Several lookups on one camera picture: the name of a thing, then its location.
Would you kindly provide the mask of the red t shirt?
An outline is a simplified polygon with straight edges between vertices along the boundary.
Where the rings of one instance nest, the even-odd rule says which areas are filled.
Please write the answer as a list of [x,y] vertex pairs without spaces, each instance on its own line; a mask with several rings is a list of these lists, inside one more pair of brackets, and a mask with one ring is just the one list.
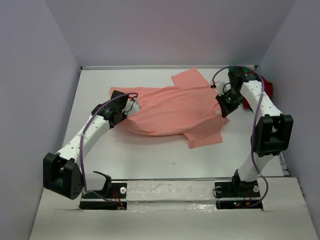
[[[273,84],[271,82],[267,81],[262,75],[261,75],[261,78],[263,79],[263,82],[264,82],[264,91],[269,96],[269,98],[272,99],[273,92],[274,92]],[[244,109],[249,109],[252,111],[252,108],[251,108],[249,102],[244,97],[242,98],[242,105],[243,105]]]

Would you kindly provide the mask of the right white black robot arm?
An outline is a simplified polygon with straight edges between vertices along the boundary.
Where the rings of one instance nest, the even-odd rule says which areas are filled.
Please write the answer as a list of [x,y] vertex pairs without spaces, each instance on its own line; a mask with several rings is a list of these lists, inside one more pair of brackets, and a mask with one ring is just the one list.
[[255,70],[242,65],[227,66],[230,89],[222,89],[216,96],[222,117],[226,118],[246,100],[254,112],[250,153],[231,181],[217,182],[213,194],[218,199],[241,198],[252,193],[259,196],[258,177],[267,163],[288,149],[293,117],[282,113],[265,91],[265,83]]

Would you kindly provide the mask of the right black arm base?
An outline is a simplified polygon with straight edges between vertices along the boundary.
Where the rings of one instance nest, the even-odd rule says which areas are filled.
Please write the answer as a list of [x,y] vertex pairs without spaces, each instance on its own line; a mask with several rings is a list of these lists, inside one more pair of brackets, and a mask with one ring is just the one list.
[[217,210],[263,209],[257,181],[238,189],[231,181],[218,181],[214,183],[212,194]]

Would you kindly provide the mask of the white foam front panel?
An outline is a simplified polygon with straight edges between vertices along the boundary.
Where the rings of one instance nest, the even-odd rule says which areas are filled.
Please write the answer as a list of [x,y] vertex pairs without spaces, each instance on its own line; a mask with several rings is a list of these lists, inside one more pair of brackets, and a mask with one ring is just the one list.
[[42,193],[33,240],[315,240],[296,178],[258,180],[261,209],[217,209],[207,203],[145,202],[126,210],[82,210],[77,201]]

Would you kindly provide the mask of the aluminium back table rail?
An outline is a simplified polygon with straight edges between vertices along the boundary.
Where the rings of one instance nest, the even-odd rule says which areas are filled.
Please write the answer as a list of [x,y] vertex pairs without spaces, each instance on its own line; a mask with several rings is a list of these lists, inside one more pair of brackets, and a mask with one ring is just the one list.
[[81,66],[85,70],[170,70],[170,69],[221,69],[224,65],[106,65],[106,66]]

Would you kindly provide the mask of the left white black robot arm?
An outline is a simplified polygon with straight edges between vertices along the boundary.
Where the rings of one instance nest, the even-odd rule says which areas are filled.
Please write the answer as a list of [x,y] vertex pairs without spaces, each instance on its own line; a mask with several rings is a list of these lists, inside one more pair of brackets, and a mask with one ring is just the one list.
[[43,158],[43,187],[68,199],[87,193],[84,158],[96,142],[115,125],[125,120],[133,109],[129,106],[130,93],[113,91],[111,99],[98,104],[79,132],[56,153]]

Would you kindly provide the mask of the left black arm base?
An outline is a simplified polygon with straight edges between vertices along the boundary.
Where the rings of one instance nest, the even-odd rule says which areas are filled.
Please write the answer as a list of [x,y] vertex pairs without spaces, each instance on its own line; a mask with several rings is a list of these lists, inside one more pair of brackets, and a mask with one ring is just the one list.
[[82,194],[79,208],[81,210],[121,211],[127,209],[127,181],[113,181],[107,195],[99,196],[95,193]]

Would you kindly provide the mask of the green t shirt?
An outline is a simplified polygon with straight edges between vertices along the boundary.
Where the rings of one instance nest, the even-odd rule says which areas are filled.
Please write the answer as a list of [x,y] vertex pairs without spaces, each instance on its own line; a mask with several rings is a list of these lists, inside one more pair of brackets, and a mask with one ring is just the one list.
[[248,76],[252,73],[253,72],[245,66],[234,65],[228,67],[228,76],[232,78]]

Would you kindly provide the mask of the pink t shirt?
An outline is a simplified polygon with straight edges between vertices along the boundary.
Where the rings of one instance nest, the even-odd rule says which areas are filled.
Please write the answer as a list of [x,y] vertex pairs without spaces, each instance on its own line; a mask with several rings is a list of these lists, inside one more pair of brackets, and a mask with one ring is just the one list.
[[163,88],[110,88],[111,93],[138,93],[141,109],[119,125],[143,136],[184,135],[191,149],[222,143],[221,130],[229,120],[222,117],[217,91],[196,68],[171,79],[174,85]]

